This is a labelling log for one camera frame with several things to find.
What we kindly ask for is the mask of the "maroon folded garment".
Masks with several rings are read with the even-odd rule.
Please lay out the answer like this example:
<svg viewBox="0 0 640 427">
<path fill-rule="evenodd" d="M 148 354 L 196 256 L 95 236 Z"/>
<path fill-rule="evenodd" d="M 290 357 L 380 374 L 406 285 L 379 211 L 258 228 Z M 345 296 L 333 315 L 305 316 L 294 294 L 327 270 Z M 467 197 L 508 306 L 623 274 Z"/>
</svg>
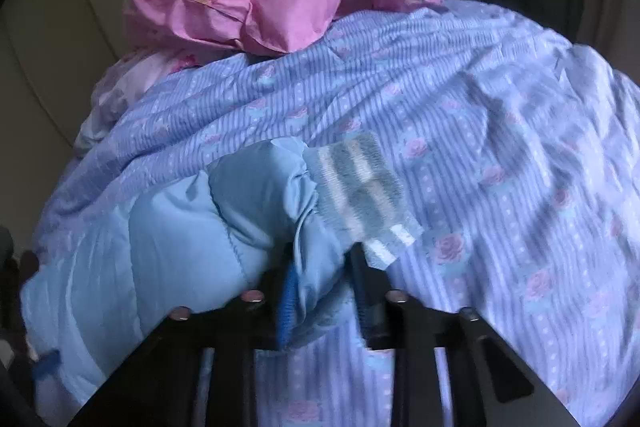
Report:
<svg viewBox="0 0 640 427">
<path fill-rule="evenodd" d="M 32 251 L 23 251 L 18 262 L 18 283 L 24 285 L 38 271 L 38 257 Z"/>
</svg>

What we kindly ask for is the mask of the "blue floral striped bedspread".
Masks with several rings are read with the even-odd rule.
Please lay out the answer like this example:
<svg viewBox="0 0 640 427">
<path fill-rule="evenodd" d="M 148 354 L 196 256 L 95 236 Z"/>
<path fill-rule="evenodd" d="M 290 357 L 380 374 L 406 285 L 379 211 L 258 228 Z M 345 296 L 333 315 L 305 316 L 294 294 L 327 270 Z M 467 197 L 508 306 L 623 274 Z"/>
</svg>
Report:
<svg viewBox="0 0 640 427">
<path fill-rule="evenodd" d="M 66 169 L 36 233 L 50 246 L 150 188 L 252 144 L 368 132 L 422 235 L 388 268 L 428 307 L 472 307 L 584 426 L 639 379 L 639 89 L 588 46 L 518 13 L 444 0 L 360 12 L 310 48 L 176 72 Z M 265 426 L 385 426 L 394 356 L 355 307 L 257 358 Z"/>
</svg>

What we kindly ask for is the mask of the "white pink floral pillow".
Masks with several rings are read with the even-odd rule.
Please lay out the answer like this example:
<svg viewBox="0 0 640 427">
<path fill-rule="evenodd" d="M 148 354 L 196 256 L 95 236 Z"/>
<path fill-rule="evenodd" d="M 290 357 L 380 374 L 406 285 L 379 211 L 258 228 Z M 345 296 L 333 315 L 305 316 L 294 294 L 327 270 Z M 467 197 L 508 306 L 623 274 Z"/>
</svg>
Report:
<svg viewBox="0 0 640 427">
<path fill-rule="evenodd" d="M 195 54 L 186 50 L 138 49 L 124 56 L 94 86 L 90 113 L 74 142 L 75 155 L 85 156 L 100 143 L 157 81 L 201 64 Z"/>
</svg>

